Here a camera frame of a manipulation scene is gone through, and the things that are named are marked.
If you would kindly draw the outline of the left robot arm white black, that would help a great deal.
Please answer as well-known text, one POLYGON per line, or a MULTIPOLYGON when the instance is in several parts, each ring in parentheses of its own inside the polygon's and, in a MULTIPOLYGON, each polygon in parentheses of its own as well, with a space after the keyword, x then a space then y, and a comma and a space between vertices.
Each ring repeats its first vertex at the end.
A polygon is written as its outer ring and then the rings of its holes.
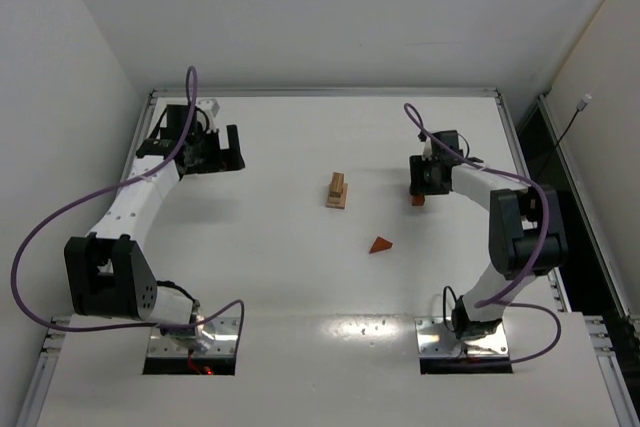
POLYGON ((68 240, 64 260, 76 314, 147 322, 174 336, 194 334, 202 318, 198 301, 155 278, 144 245, 163 201, 184 177, 244 168, 236 126, 227 126, 228 145, 220 144, 218 111, 213 98, 193 107, 168 105, 107 212, 86 236, 68 240))

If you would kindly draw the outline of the reddish-brown arch wood block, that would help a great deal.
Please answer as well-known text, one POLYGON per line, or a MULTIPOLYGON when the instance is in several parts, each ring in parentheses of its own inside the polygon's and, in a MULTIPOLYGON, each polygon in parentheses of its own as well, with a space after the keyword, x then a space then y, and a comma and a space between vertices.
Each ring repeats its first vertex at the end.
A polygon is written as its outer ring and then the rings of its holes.
POLYGON ((413 196, 411 203, 413 206, 423 206, 425 203, 425 197, 422 195, 413 196))

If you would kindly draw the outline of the reddish-brown triangular wood block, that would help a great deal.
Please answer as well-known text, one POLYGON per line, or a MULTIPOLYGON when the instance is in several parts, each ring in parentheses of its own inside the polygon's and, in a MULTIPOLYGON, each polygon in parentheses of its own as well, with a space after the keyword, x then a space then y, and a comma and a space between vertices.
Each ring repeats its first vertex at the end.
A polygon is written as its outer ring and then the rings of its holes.
POLYGON ((383 251, 390 250, 393 247, 393 243, 386 238, 378 236, 372 243, 369 253, 375 254, 383 251))

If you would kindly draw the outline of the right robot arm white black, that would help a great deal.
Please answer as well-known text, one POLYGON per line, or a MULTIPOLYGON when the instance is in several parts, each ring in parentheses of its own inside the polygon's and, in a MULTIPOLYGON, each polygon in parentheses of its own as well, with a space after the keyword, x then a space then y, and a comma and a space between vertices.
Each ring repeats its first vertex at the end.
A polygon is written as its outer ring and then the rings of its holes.
POLYGON ((461 160, 459 134, 420 134, 424 150, 409 158, 411 204, 457 193, 489 215, 490 263, 473 288, 455 301, 450 329, 459 339, 492 333, 519 292, 562 266, 569 254, 558 194, 548 185, 474 168, 461 160))

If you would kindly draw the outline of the light wood rectangular block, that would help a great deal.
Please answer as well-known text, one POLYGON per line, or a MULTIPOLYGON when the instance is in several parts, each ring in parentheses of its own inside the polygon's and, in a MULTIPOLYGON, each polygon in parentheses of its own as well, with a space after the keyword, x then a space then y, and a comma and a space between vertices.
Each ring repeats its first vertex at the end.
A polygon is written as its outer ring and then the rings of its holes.
POLYGON ((343 188, 342 188, 342 192, 339 198, 339 202, 337 204, 337 208, 344 210, 346 207, 346 201, 347 201, 347 194, 348 194, 348 184, 344 183, 343 184, 343 188))

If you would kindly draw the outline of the light wood cylinder block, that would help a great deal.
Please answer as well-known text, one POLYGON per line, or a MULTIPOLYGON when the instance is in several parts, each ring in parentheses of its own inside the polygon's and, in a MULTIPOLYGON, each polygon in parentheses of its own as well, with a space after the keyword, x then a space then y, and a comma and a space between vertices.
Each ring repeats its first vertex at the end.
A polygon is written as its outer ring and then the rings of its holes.
POLYGON ((331 183, 329 186, 329 192, 330 191, 342 192, 343 184, 344 184, 344 174, 340 172, 334 172, 332 174, 331 183))

